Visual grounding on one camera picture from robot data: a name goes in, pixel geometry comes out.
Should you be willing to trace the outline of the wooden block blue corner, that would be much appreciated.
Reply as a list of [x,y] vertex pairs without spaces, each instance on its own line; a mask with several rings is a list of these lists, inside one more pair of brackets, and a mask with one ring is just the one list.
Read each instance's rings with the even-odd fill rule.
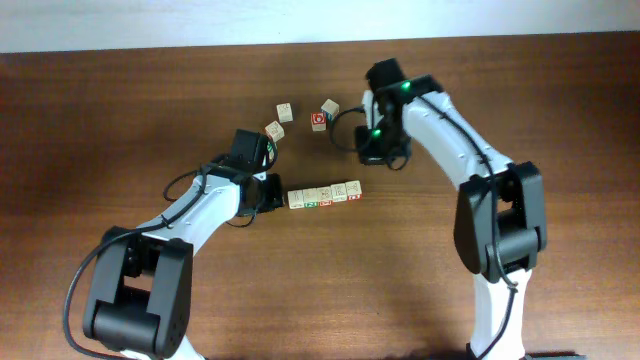
[[290,209],[300,209],[304,207],[304,196],[302,190],[291,190],[287,192],[288,206]]

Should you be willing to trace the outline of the wooden block green front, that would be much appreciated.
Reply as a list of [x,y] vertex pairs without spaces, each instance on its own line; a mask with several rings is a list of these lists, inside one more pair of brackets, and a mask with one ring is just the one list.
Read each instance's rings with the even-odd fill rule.
[[303,190],[303,204],[305,208],[314,208],[319,206],[318,190],[316,188]]

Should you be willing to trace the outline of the wooden block red corner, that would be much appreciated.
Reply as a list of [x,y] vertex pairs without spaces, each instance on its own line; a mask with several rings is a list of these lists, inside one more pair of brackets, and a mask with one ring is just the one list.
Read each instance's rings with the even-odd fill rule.
[[347,200],[358,200],[362,197],[362,188],[359,180],[348,181],[345,183]]

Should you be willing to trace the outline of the wooden block blue front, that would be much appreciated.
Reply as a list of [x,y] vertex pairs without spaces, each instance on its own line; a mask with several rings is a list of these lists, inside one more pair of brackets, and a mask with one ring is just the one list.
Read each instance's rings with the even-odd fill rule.
[[331,206],[333,204],[333,193],[330,186],[318,187],[318,205],[320,207]]

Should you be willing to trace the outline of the wooden block blue edge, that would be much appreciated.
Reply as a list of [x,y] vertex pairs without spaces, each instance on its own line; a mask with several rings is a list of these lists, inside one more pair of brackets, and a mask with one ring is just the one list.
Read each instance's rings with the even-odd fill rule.
[[344,202],[347,200],[348,195],[345,183],[332,184],[330,189],[333,202]]

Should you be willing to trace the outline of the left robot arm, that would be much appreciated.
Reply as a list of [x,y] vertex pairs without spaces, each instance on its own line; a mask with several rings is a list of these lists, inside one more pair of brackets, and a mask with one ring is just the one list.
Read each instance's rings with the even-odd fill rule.
[[276,159],[268,136],[239,130],[230,151],[191,171],[191,186],[161,214],[106,231],[80,265],[95,266],[82,330],[108,348],[106,358],[200,358],[186,335],[193,258],[230,220],[282,207]]

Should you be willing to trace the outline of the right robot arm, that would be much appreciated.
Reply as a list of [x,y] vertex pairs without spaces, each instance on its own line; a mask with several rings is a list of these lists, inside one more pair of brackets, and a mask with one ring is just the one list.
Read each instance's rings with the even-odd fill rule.
[[363,165],[406,164],[421,145],[457,191],[453,240],[473,276],[471,359],[523,359],[524,296],[547,245],[542,175],[515,163],[461,116],[430,75],[407,78],[396,59],[366,73],[366,123],[354,131]]

